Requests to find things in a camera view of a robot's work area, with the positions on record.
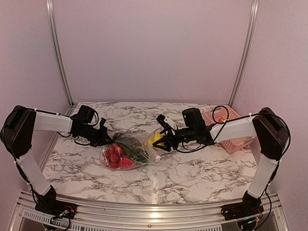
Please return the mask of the yellow fake pepper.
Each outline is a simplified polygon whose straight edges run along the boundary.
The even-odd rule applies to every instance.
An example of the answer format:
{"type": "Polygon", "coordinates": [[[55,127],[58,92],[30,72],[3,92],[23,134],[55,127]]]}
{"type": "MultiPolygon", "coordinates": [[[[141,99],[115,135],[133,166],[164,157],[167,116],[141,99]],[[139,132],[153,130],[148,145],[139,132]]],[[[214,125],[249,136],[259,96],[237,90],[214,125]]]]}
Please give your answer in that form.
{"type": "Polygon", "coordinates": [[[150,147],[152,147],[152,148],[154,148],[153,147],[153,144],[156,142],[156,141],[158,141],[159,139],[156,139],[155,138],[155,134],[154,134],[154,136],[151,138],[151,139],[149,139],[148,141],[147,141],[147,143],[149,144],[149,146],[150,147]]]}

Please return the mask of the clear zip top bag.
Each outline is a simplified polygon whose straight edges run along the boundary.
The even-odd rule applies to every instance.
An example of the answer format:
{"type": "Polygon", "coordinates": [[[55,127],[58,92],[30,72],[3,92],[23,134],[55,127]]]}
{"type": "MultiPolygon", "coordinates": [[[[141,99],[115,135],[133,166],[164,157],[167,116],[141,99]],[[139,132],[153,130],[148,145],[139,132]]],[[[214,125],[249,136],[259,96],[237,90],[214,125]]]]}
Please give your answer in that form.
{"type": "Polygon", "coordinates": [[[149,144],[148,132],[116,132],[113,143],[106,144],[100,152],[102,166],[109,170],[131,170],[148,164],[157,163],[161,156],[159,151],[149,144]]]}

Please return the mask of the orange red fake fruit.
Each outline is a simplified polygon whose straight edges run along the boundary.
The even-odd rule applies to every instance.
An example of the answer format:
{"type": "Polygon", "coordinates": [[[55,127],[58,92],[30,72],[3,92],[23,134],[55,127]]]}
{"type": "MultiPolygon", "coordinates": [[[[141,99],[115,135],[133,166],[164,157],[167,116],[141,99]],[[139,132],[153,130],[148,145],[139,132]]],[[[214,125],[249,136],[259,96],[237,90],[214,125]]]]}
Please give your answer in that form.
{"type": "Polygon", "coordinates": [[[222,116],[222,117],[218,120],[219,123],[225,123],[226,121],[227,121],[227,118],[224,117],[224,116],[222,116]]]}

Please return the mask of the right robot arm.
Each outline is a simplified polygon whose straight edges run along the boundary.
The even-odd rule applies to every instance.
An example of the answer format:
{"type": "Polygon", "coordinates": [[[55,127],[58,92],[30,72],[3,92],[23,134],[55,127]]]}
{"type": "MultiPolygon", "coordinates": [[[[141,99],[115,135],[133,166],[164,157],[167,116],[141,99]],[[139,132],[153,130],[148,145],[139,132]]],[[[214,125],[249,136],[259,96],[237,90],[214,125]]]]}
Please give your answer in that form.
{"type": "Polygon", "coordinates": [[[270,108],[234,119],[225,119],[206,125],[198,108],[182,111],[185,128],[177,128],[164,115],[157,117],[163,130],[155,135],[152,146],[164,151],[178,150],[180,144],[195,141],[202,148],[237,139],[256,139],[259,142],[260,160],[253,180],[244,193],[242,201],[223,207],[226,214],[231,211],[248,216],[261,205],[261,196],[266,192],[278,171],[282,157],[291,143],[291,132],[286,122],[270,108]]]}

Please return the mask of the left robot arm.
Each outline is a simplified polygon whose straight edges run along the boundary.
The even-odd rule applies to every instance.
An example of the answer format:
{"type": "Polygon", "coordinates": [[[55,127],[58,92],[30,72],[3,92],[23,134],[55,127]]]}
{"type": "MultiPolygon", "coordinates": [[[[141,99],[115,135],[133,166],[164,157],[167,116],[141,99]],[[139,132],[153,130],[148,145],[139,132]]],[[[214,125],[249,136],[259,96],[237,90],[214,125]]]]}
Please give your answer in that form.
{"type": "Polygon", "coordinates": [[[45,179],[35,159],[33,142],[40,141],[38,133],[66,133],[72,138],[83,138],[88,146],[112,144],[105,119],[95,109],[82,105],[72,116],[46,112],[17,105],[7,116],[0,132],[0,139],[13,156],[22,178],[29,184],[38,208],[57,214],[68,205],[57,200],[55,189],[45,179]]]}

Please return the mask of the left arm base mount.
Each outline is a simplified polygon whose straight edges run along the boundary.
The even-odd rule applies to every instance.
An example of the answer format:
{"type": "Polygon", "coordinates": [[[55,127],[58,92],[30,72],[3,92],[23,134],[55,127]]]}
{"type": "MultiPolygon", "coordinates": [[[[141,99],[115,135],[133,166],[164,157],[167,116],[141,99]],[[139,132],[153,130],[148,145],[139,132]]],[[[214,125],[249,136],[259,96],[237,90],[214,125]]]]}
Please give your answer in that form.
{"type": "Polygon", "coordinates": [[[43,212],[53,216],[60,215],[65,210],[68,210],[69,213],[67,214],[67,216],[65,216],[65,218],[74,219],[77,210],[77,205],[74,203],[57,201],[56,205],[53,208],[47,208],[47,206],[43,207],[39,204],[36,204],[35,209],[39,212],[43,212]]]}

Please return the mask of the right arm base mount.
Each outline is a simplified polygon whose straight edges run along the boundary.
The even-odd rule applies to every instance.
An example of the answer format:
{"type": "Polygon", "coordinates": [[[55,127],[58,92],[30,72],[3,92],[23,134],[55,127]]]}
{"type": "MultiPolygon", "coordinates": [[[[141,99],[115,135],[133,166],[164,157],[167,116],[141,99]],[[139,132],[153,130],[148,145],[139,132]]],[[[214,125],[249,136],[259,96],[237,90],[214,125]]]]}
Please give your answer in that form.
{"type": "Polygon", "coordinates": [[[224,216],[225,220],[245,218],[263,212],[264,208],[262,204],[251,206],[249,203],[244,202],[223,205],[221,208],[221,214],[224,216]]]}

